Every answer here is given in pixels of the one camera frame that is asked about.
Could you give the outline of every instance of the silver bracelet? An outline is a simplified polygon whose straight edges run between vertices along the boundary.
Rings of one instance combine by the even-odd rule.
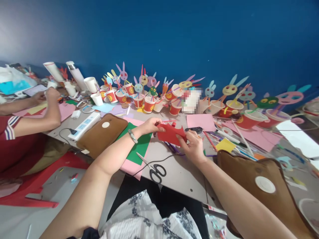
[[[131,136],[131,138],[132,138],[132,140],[133,140],[134,143],[138,143],[138,141],[137,141],[137,139],[135,138],[135,136],[134,136],[134,134],[133,134],[133,132],[132,132],[131,129],[129,129],[129,135]]]

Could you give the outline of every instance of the scissors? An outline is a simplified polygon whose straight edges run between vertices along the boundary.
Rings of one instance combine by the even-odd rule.
[[[162,177],[165,177],[165,176],[166,176],[166,169],[165,169],[162,165],[160,165],[160,164],[154,164],[153,166],[150,166],[150,165],[148,164],[148,161],[146,161],[146,159],[145,159],[142,155],[140,155],[138,152],[136,152],[136,154],[137,154],[137,155],[141,158],[141,160],[143,160],[143,162],[146,163],[146,165],[150,168],[150,177],[151,177],[152,181],[153,181],[154,183],[161,184],[161,183],[162,183],[162,178],[161,178],[161,176],[162,176]]]

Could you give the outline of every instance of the yellow paper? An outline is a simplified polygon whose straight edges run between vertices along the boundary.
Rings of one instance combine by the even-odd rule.
[[[234,148],[236,147],[235,144],[233,144],[231,141],[229,141],[228,139],[223,139],[222,141],[220,141],[217,145],[216,148],[217,150],[226,150],[227,152],[231,153]]]
[[[27,112],[32,115],[32,114],[35,114],[36,112],[39,112],[40,110],[46,108],[47,106],[48,106],[48,103],[43,102],[42,104],[40,104],[38,106],[35,106],[35,107],[28,109]]]
[[[302,186],[306,186],[303,182],[301,182],[299,179],[295,178],[295,177],[291,177],[293,179],[293,181],[295,181],[295,183],[302,185]]]

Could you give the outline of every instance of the dark pants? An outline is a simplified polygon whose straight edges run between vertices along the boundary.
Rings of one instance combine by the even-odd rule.
[[[158,208],[162,218],[169,217],[172,213],[182,211],[183,208],[186,208],[193,217],[202,238],[209,238],[205,214],[201,202],[164,186],[160,191],[159,186],[156,183],[143,177],[141,178],[141,181],[138,181],[134,177],[125,175],[107,220],[110,219],[115,210],[122,203],[145,189],[147,190],[152,203],[154,203]]]

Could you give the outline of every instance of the white power strip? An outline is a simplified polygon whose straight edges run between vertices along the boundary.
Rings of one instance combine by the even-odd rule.
[[[70,139],[73,139],[74,141],[78,141],[79,138],[82,137],[82,135],[88,131],[90,128],[92,128],[93,125],[95,125],[96,122],[99,121],[101,118],[101,113],[99,112],[93,112],[89,115],[88,118],[86,118],[85,121],[83,121],[75,130],[77,131],[75,134],[69,134],[68,137]]]

